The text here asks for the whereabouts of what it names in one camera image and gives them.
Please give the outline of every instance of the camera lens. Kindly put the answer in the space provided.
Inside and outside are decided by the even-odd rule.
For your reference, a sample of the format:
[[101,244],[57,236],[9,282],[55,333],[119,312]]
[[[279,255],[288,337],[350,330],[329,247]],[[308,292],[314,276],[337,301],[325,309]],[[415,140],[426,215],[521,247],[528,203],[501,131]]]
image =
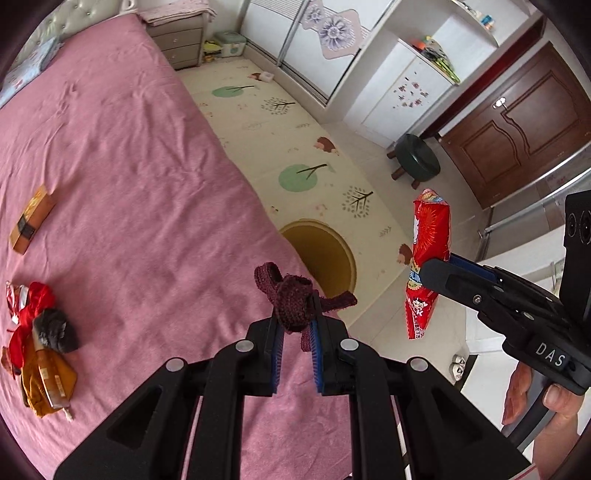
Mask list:
[[591,242],[591,212],[589,210],[581,215],[581,240],[585,245]]
[[574,213],[569,215],[569,221],[567,222],[566,231],[569,236],[574,236],[577,233],[577,218]]

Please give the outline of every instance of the red snack bag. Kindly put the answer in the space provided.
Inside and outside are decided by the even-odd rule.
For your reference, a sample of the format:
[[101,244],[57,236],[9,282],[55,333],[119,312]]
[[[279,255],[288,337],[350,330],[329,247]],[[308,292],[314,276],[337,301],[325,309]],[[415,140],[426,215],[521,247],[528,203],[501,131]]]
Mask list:
[[17,328],[8,344],[8,358],[17,368],[25,364],[25,340],[33,330],[33,320],[45,309],[55,306],[56,298],[47,285],[34,281],[28,287],[6,282],[8,311]]
[[421,266],[427,260],[449,260],[449,205],[433,190],[425,189],[414,201],[413,259],[406,289],[408,338],[421,338],[439,294],[423,287]]

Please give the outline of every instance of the wardrobe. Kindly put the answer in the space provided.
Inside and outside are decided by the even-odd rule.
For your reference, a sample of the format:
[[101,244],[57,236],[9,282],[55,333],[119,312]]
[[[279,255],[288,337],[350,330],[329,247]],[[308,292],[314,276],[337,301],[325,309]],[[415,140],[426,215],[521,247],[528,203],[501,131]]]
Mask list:
[[392,0],[251,0],[241,33],[326,104]]

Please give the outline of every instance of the metal rail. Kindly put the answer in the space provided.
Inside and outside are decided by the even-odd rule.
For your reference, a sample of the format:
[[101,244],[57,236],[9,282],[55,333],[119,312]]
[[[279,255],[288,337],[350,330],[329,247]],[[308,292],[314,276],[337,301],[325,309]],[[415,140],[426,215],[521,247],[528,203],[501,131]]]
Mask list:
[[556,170],[558,170],[559,168],[564,167],[568,162],[570,162],[572,159],[574,159],[575,157],[577,157],[583,150],[585,150],[585,148],[587,148],[588,146],[591,145],[591,140],[589,140],[587,143],[585,143],[585,145],[583,145],[581,148],[579,148],[575,153],[573,153],[572,155],[568,156],[567,158],[565,158],[562,162],[560,162],[558,165],[556,165],[554,168],[550,169],[549,171],[547,171],[546,173],[544,173],[542,176],[538,177],[537,179],[535,179],[534,181],[529,182],[526,186],[521,187],[519,190],[514,191],[513,193],[507,195],[505,198],[503,198],[502,200],[499,200],[496,203],[493,203],[491,205],[491,208],[496,207],[497,205],[500,205],[501,203],[505,202],[506,200],[509,200],[510,198],[513,198],[515,195],[518,195],[519,193],[523,192],[524,190],[527,190],[528,188],[530,188],[532,185],[535,185],[536,183],[538,183],[540,180],[543,180],[544,178],[546,178],[548,175],[554,173]]
[[485,235],[488,233],[491,233],[494,230],[497,230],[498,228],[506,225],[507,223],[514,222],[515,220],[523,217],[524,215],[527,215],[528,213],[532,212],[533,210],[536,210],[536,208],[538,208],[538,207],[543,207],[544,205],[549,203],[551,200],[554,200],[561,192],[564,192],[565,190],[567,190],[571,187],[574,187],[576,184],[578,184],[588,178],[591,178],[591,167],[589,167],[587,170],[585,170],[584,172],[577,175],[572,180],[569,180],[567,183],[565,183],[564,185],[562,185],[561,187],[559,187],[558,189],[556,189],[552,193],[549,193],[544,198],[538,200],[535,203],[532,203],[531,205],[524,208],[523,210],[520,210],[519,212],[514,213],[513,215],[509,215],[507,218],[503,218],[499,222],[493,223],[491,226],[486,227],[484,229]]
[[297,29],[300,26],[301,19],[304,18],[304,13],[306,13],[306,8],[308,8],[309,3],[310,0],[304,0],[300,4],[300,8],[298,9],[297,14],[295,15],[294,21],[291,23],[290,30],[287,33],[285,41],[283,42],[283,46],[281,47],[279,55],[277,56],[277,61],[275,62],[275,65],[277,65],[278,67],[281,66],[283,60],[285,59],[285,56],[287,55],[287,50],[290,48],[291,41],[294,39],[294,36],[296,35]]

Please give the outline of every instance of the nightstand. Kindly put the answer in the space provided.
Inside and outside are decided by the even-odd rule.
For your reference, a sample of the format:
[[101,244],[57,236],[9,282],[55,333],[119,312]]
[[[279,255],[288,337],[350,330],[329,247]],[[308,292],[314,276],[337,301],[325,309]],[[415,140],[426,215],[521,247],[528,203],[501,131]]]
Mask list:
[[209,14],[182,18],[172,22],[147,27],[146,31],[160,47],[175,70],[201,65],[205,27]]

